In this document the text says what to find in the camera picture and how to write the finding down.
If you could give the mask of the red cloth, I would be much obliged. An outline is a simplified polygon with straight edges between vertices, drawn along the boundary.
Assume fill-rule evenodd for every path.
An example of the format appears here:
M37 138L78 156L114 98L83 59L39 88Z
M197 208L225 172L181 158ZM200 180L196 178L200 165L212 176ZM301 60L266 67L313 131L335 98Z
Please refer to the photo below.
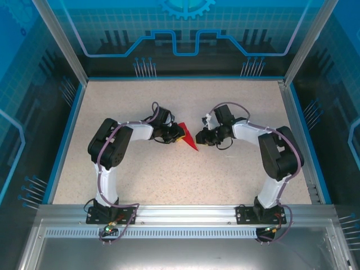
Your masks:
M181 122L179 124L183 124L184 128L185 128L185 138L182 139L183 141L185 141L185 143L187 143L189 146L191 146L193 149L195 149L196 151L198 151L198 148L196 146L196 142L194 141L193 137L190 134L190 131L188 130L188 128L186 127L186 124L184 122Z

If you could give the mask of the blue printed enclosure side panel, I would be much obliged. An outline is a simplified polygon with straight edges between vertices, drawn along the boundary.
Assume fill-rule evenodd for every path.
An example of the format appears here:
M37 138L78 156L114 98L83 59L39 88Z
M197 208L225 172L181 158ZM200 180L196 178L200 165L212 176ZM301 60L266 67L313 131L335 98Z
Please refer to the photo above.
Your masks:
M293 85L360 270L360 0L338 0Z
M83 83L51 0L0 0L0 270L16 270Z

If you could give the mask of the aluminium corner post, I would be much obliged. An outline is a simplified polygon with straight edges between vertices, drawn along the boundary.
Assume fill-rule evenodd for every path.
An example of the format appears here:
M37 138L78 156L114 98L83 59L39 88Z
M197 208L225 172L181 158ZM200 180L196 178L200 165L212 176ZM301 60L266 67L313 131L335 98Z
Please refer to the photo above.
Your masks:
M77 79L83 86L87 86L88 77L84 71L75 51L73 50L65 32L63 31L58 19L53 13L50 5L46 0L31 0L39 12L41 18L51 32L54 40L64 54L68 64L75 73Z
M322 29L327 23L338 1L339 0L324 0L321 8L319 9L319 12L317 13L317 16L313 20L301 46L299 47L298 52L295 54L295 57L284 76L283 85L285 87L289 87L293 82L296 74L300 70L314 43L320 36Z

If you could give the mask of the aluminium side rail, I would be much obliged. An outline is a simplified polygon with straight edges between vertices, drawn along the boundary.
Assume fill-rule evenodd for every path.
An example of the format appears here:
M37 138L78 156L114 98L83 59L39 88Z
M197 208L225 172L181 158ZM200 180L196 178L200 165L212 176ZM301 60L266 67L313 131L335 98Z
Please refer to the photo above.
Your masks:
M304 165L300 172L287 184L282 195L282 202L285 204L322 204L321 193L317 188L318 175L307 145L294 96L283 81L280 81L278 85L290 129L304 158Z

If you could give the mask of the blue printed enclosure rear panel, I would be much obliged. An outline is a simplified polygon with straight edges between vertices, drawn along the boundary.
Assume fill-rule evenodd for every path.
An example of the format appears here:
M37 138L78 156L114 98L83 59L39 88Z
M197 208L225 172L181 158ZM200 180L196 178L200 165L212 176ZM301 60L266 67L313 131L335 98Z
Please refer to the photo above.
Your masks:
M32 0L100 77L281 77L326 0Z

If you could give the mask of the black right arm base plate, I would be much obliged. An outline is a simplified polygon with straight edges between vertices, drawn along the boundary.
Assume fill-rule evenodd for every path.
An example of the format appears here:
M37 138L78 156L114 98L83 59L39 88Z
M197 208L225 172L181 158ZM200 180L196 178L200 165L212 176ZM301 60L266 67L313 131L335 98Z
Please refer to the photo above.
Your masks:
M263 209L259 205L239 205L235 208L235 218L238 225L260 225L260 224L286 224L284 208L274 206Z

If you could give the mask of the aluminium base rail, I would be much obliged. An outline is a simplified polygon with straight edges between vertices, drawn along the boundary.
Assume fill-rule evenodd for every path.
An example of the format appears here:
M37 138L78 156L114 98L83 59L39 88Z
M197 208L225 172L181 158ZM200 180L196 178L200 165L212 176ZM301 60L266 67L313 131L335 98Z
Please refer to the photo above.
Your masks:
M332 205L290 205L294 222L334 220ZM240 215L234 205L142 205L136 225L236 224ZM80 205L41 205L37 219L54 224L84 222L86 213Z

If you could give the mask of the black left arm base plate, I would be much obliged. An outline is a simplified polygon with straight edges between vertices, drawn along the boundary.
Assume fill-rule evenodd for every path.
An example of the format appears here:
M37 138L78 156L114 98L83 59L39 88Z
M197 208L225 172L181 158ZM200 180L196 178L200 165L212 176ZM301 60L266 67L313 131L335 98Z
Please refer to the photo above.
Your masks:
M116 222L117 224L126 225L128 222L134 224L136 218L132 217L135 207L130 208L108 208L103 209L90 207L87 210L86 224L108 224Z

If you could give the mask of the steel sheet tray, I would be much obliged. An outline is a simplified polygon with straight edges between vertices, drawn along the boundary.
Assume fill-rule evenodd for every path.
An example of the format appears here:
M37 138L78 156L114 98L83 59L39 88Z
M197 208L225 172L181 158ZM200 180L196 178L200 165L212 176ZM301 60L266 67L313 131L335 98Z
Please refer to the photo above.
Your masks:
M34 227L16 270L358 270L340 231L329 221L295 226L283 239L273 242L266 236L255 239L113 237L112 244L102 244L99 238L46 238L48 228L64 227L45 223Z

